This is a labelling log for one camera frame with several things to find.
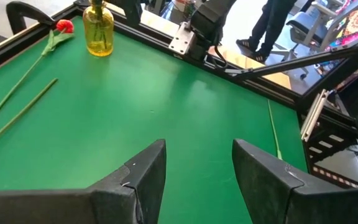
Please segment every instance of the colorful rug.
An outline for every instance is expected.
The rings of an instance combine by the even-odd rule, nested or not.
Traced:
[[[338,10],[338,12],[345,9],[352,1],[354,0],[346,0],[344,6]],[[341,45],[349,44],[350,42],[358,39],[358,9],[352,12],[347,18],[345,18],[340,26],[344,26],[342,31],[339,33],[337,39],[328,47],[328,50],[331,47],[338,47]],[[335,60],[330,62],[322,63],[322,67],[324,71],[327,72],[330,69],[334,68],[341,60]],[[342,88],[347,83],[351,82],[353,79],[358,77],[358,71],[354,72],[347,79],[345,79],[341,84],[339,84],[336,90]]]

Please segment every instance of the yellow glass vase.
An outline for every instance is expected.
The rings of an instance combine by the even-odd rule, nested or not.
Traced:
[[[90,0],[90,3],[83,14],[86,48],[95,56],[108,56],[114,48],[114,18],[103,0]]]

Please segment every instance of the person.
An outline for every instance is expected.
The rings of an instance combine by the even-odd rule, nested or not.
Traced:
[[[252,29],[252,35],[248,39],[237,40],[237,45],[250,50],[254,60],[266,61],[295,3],[296,0],[268,0],[262,8],[261,17]],[[256,51],[265,33],[265,42]]]

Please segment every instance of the green table surface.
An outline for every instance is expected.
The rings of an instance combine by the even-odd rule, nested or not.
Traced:
[[[0,128],[58,83],[0,138],[0,190],[86,188],[156,139],[167,141],[159,223],[251,223],[231,160],[234,138],[276,155],[268,99],[114,33],[97,58],[76,37],[43,59],[0,112]],[[0,100],[44,39],[0,68]],[[270,102],[283,159],[306,170],[296,112]]]

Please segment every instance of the red rose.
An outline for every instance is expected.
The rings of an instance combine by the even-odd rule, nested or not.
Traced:
[[[66,19],[60,19],[59,22],[57,22],[56,24],[56,29],[59,30],[60,32],[65,32],[65,33],[73,33],[74,32],[74,25],[71,21],[66,20]]]

